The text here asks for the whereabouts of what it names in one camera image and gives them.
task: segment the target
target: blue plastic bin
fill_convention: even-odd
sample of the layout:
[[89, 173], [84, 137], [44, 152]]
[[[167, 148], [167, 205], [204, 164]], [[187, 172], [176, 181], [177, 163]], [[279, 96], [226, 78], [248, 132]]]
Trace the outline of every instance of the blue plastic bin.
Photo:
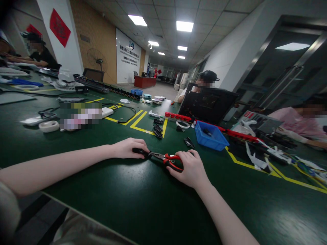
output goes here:
[[143, 94], [143, 90], [140, 90], [140, 89], [131, 89], [130, 92], [132, 94], [135, 94], [135, 95], [138, 95], [138, 96], [142, 96], [142, 94]]
[[[209, 130], [209, 132], [212, 134], [211, 137], [203, 132], [204, 129]], [[197, 124], [195, 125], [195, 133], [197, 135], [197, 141], [200, 145], [217, 151], [222, 151], [226, 146], [229, 146], [225, 136], [220, 132], [218, 127], [214, 125], [197, 121]]]

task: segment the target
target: wooden wall panel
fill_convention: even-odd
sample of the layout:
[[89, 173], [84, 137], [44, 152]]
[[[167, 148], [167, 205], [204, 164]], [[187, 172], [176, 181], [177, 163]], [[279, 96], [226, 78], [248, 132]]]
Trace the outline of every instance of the wooden wall panel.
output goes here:
[[142, 72], [144, 71], [144, 61], [145, 61], [145, 50], [142, 49], [142, 51], [141, 51], [141, 59], [140, 59], [140, 71], [139, 71], [139, 75], [141, 75]]
[[[87, 57], [88, 50], [95, 48], [107, 61], [104, 82], [117, 83], [116, 27], [82, 0], [70, 2], [84, 68], [100, 70], [100, 66], [91, 65]], [[89, 38], [90, 42], [81, 40], [81, 34]]]

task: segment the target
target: reception desk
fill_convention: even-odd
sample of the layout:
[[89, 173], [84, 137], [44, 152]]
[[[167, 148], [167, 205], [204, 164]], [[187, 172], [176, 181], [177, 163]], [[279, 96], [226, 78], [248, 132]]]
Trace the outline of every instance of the reception desk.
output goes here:
[[148, 88], [156, 85], [156, 78], [134, 76], [134, 86], [139, 88]]

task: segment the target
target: pink shirt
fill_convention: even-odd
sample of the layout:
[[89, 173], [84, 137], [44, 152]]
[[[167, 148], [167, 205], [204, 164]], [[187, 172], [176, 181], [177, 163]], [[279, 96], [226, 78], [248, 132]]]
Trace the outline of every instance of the pink shirt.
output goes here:
[[292, 107], [279, 109], [268, 116], [284, 122], [281, 125], [282, 128], [293, 131], [303, 137], [327, 139], [323, 127], [315, 118], [302, 117]]

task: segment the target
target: white tape roll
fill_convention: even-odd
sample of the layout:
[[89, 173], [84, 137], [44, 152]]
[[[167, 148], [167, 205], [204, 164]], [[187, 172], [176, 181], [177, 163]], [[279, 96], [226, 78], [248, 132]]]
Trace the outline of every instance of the white tape roll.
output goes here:
[[180, 126], [181, 128], [184, 128], [184, 129], [188, 129], [188, 128], [190, 127], [190, 125], [189, 125], [186, 121], [182, 121], [182, 120], [177, 120], [177, 121], [176, 121], [176, 124], [177, 124], [178, 126]]
[[58, 130], [60, 128], [60, 125], [57, 121], [48, 121], [40, 123], [38, 127], [43, 133], [50, 133]]
[[19, 89], [19, 90], [30, 90], [30, 91], [34, 91], [34, 90], [39, 90], [40, 88], [36, 85], [16, 85], [14, 86], [14, 88]]

